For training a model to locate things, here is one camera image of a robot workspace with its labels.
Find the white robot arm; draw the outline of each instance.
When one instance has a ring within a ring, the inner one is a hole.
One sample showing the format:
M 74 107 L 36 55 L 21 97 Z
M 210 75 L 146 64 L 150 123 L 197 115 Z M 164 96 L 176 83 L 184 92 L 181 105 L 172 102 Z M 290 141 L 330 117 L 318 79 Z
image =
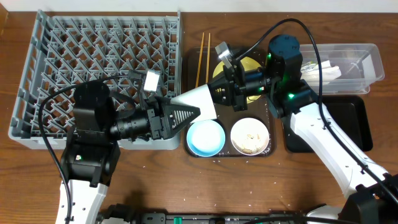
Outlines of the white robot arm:
M 68 183 L 72 196 L 72 215 L 70 223 L 94 224 L 101 204 L 104 201 L 108 186 L 98 184 L 90 187 L 90 181 L 69 180 Z M 60 186 L 60 205 L 56 224 L 65 224 L 67 216 L 68 200 L 63 183 Z
M 377 165 L 344 133 L 331 117 L 325 105 L 322 105 L 323 113 L 330 122 L 331 128 L 345 145 L 362 161 L 369 166 L 381 180 L 387 173 L 383 167 Z M 344 196 L 348 198 L 356 192 L 356 186 L 362 184 L 370 187 L 376 181 L 369 174 L 362 171 L 354 159 L 338 144 L 329 130 L 325 128 L 319 114 L 319 105 L 312 103 L 300 108 L 300 112 L 293 113 L 290 127 L 295 134 L 300 136 L 318 155 L 322 162 L 337 180 Z

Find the black tray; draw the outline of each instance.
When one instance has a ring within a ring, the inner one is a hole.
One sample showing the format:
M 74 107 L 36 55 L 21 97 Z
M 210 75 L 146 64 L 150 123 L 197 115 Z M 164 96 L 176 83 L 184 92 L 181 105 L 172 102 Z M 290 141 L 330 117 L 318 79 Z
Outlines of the black tray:
M 182 90 L 192 90 L 196 84 L 197 68 L 199 61 L 200 48 L 195 47 L 190 49 L 183 59 L 183 70 L 182 70 Z M 253 58 L 264 66 L 266 61 L 266 53 L 264 50 L 255 50 L 248 57 Z M 209 62 L 209 82 L 212 79 L 213 71 L 221 60 L 218 58 L 214 47 L 210 48 L 210 62 Z M 207 47 L 203 48 L 203 55 L 200 68 L 199 85 L 204 85 L 206 82 L 206 62 L 207 62 Z M 235 122 L 242 118 L 256 118 L 263 122 L 270 134 L 270 141 L 266 149 L 255 157 L 266 157 L 271 155 L 276 146 L 275 129 L 274 129 L 274 118 L 268 110 L 267 100 L 262 96 L 258 100 L 248 104 L 248 110 L 234 112 L 231 106 L 215 105 L 218 119 L 216 120 L 223 127 L 225 131 L 225 144 L 222 150 L 212 157 L 254 157 L 247 156 L 238 152 L 232 145 L 230 133 Z M 184 149 L 193 157 L 200 157 L 193 153 L 187 145 L 187 131 L 190 126 L 184 130 Z
M 324 96 L 323 103 L 338 126 L 364 152 L 373 148 L 365 104 L 358 96 Z M 290 127 L 284 125 L 285 146 L 290 152 L 313 152 Z

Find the wooden table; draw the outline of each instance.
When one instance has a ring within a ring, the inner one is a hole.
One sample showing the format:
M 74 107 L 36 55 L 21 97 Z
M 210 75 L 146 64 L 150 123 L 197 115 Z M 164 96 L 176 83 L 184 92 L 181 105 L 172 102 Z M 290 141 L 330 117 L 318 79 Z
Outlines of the wooden table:
M 397 14 L 183 13 L 182 17 L 184 52 L 200 45 L 202 32 L 211 32 L 212 45 L 221 41 L 251 45 L 271 25 L 288 17 L 308 25 L 318 44 L 376 44 L 386 77 L 363 96 L 374 142 L 367 155 L 391 174 L 398 172 Z M 60 178 L 48 152 L 27 149 L 7 136 L 34 19 L 35 12 L 10 13 L 0 42 L 1 223 L 54 223 L 58 210 Z M 271 36 L 280 33 L 309 44 L 297 24 L 283 25 Z M 194 159 L 182 145 L 173 151 L 122 150 L 102 208 L 125 203 L 183 213 L 267 213 L 320 203 L 342 206 L 341 190 L 321 160 L 315 154 L 288 153 L 280 121 L 275 126 L 277 150 L 268 158 Z

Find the gray dish rack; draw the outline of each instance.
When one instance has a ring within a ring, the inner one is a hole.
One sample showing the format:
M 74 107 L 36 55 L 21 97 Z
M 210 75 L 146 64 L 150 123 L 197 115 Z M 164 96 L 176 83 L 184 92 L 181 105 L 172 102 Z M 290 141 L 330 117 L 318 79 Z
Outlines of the gray dish rack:
M 39 11 L 25 60 L 9 137 L 31 149 L 46 149 L 37 122 L 40 102 L 66 86 L 114 75 L 130 69 L 158 70 L 162 74 L 157 95 L 173 98 L 181 90 L 182 21 L 165 17 L 55 16 Z M 107 81 L 111 91 L 132 97 L 139 104 L 137 83 L 127 78 Z M 73 91 L 51 100 L 44 110 L 44 125 L 54 149 L 64 149 L 68 129 L 74 125 Z M 114 100 L 118 111 L 125 103 Z M 177 135 L 168 140 L 118 141 L 125 149 L 175 149 Z

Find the blue bowl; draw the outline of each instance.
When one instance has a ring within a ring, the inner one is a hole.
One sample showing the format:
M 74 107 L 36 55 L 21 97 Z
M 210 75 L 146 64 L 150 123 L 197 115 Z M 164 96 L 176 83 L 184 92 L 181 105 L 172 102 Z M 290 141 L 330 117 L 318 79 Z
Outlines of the blue bowl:
M 196 122 L 187 133 L 188 147 L 198 156 L 214 156 L 222 150 L 224 143 L 224 129 L 216 121 Z

